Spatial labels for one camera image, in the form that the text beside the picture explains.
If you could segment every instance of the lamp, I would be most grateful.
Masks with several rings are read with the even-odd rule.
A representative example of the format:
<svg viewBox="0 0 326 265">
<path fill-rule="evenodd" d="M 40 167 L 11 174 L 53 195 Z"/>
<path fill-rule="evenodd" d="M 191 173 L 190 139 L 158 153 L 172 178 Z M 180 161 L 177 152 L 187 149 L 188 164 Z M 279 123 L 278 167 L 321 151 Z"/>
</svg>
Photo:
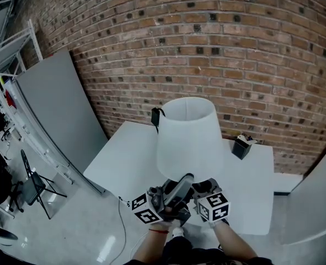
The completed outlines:
<svg viewBox="0 0 326 265">
<path fill-rule="evenodd" d="M 204 98 L 172 100 L 160 109 L 157 166 L 167 178 L 178 182 L 194 175 L 204 182 L 223 168 L 222 135 L 213 103 Z"/>
</svg>

